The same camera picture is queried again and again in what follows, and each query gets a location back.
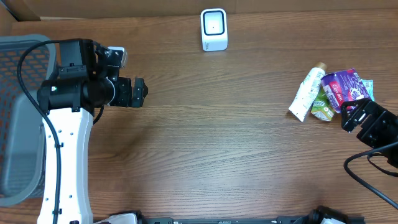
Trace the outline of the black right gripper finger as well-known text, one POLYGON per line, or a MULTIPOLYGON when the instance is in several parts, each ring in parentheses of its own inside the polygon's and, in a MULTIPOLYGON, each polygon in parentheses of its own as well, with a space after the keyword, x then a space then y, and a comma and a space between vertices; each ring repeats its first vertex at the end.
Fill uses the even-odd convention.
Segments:
POLYGON ((362 124, 367 117, 366 110, 360 107, 348 111, 347 107, 341 109, 341 127, 347 131, 352 132, 355 127, 362 124))
POLYGON ((363 98, 360 100, 346 101, 341 105, 341 113, 349 113, 356 111, 374 114, 378 111, 378 105, 373 100, 369 98, 363 98))

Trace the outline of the purple red snack packet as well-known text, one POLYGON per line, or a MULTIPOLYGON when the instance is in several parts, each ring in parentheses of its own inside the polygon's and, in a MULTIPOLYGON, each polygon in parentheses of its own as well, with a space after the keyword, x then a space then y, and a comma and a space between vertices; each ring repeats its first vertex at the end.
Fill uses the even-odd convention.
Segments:
POLYGON ((346 101, 370 99, 370 95, 354 68, 329 73, 321 79, 321 84, 334 111, 341 113, 346 101))

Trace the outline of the teal white snack packet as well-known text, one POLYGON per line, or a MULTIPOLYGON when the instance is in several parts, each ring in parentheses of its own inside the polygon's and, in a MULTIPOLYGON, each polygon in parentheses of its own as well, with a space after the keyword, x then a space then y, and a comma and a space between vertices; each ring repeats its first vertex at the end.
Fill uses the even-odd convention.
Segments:
POLYGON ((362 79, 362 82, 369 94, 370 99, 372 99, 373 101, 375 101, 375 97, 374 97, 374 81, 373 80, 365 80, 362 79))

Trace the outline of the green juice carton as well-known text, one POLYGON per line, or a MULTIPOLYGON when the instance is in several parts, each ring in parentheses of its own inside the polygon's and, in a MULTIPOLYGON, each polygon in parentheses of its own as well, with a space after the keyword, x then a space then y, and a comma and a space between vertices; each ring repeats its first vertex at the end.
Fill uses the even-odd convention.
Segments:
POLYGON ((320 87, 318 95, 312 104, 311 114, 322 121, 331 121, 335 114, 322 87, 320 87))

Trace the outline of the white tube gold cap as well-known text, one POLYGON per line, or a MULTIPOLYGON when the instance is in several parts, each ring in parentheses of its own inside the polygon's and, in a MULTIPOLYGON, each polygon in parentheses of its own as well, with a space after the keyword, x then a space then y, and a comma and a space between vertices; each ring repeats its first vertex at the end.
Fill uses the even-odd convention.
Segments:
POLYGON ((318 62, 300 84, 289 111, 301 122, 304 121, 312 103, 320 90, 321 79, 325 76, 327 65, 318 62))

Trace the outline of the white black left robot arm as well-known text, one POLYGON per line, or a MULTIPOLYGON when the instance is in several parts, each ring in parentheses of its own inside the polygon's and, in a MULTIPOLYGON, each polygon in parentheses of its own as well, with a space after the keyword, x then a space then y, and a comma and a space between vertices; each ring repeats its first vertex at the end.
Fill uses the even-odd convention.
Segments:
POLYGON ((92 223, 88 195, 88 145, 104 106, 140 108, 148 94, 143 78, 123 78, 123 47, 89 39, 59 43, 61 64, 45 80, 37 101, 46 115, 45 187, 38 223, 92 223))

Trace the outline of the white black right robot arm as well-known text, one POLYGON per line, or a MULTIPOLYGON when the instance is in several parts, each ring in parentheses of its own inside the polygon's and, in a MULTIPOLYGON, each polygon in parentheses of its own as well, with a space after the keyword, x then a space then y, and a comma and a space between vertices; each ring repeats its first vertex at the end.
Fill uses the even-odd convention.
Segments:
POLYGON ((397 115, 373 100, 363 98, 341 105, 341 127, 351 132, 360 126, 357 138, 375 149, 397 142, 397 115))

